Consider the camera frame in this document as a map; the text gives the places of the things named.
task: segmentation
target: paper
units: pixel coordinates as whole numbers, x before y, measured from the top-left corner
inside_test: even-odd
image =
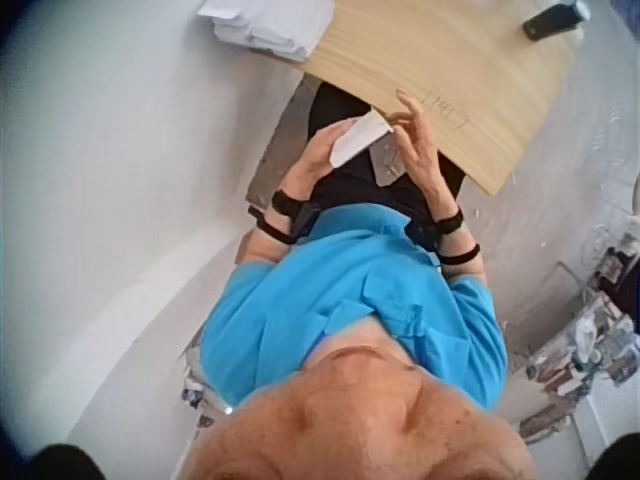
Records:
[[[333,18],[334,0],[207,0],[198,15],[216,36],[304,62]]]
[[[379,138],[391,131],[391,126],[377,111],[371,110],[333,144],[329,161],[333,168],[347,163]]]

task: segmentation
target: man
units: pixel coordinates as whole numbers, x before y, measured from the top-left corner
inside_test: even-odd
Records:
[[[210,384],[240,408],[200,440],[184,478],[533,476],[524,443],[486,411],[507,356],[455,200],[462,173],[438,157],[421,105],[398,99],[408,176],[378,188],[368,152],[329,163],[348,117],[369,107],[320,87],[313,137],[202,336]]]

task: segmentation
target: gray floor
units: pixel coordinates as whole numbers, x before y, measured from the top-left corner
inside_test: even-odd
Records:
[[[593,18],[566,86],[511,181],[495,197],[468,179],[460,192],[483,248],[512,368],[576,308],[578,287],[557,262],[586,278],[631,212],[639,167],[638,46],[608,4],[590,3]],[[265,206],[302,152],[316,88],[305,78],[292,98],[249,187],[250,202]]]

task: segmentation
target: blue shirt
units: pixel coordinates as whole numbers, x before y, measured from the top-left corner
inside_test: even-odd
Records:
[[[374,313],[415,363],[491,408],[507,374],[491,293],[473,277],[448,283],[406,237],[408,221],[381,205],[332,208],[277,265],[238,266],[201,339],[211,386],[235,406]]]

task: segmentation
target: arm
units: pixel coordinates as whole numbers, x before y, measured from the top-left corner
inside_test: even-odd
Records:
[[[355,119],[347,119],[319,130],[309,141],[300,159],[287,172],[279,189],[293,199],[309,200],[316,183],[333,170],[329,162],[333,144],[351,128],[354,122]],[[291,232],[289,217],[280,215],[271,206],[267,208],[264,218],[269,225],[281,232],[287,234]],[[280,243],[263,231],[254,228],[249,236],[246,251],[238,263],[255,261],[278,263],[290,249],[289,245]]]
[[[409,176],[422,191],[434,221],[453,217],[458,205],[440,172],[438,149],[433,131],[422,106],[408,94],[398,91],[398,99],[409,112],[391,116],[394,123],[393,137]],[[475,246],[471,232],[466,224],[450,235],[445,235],[439,254],[453,257],[469,252]],[[442,272],[451,281],[462,275],[471,275],[486,285],[487,278],[482,256],[463,265],[443,265]]]

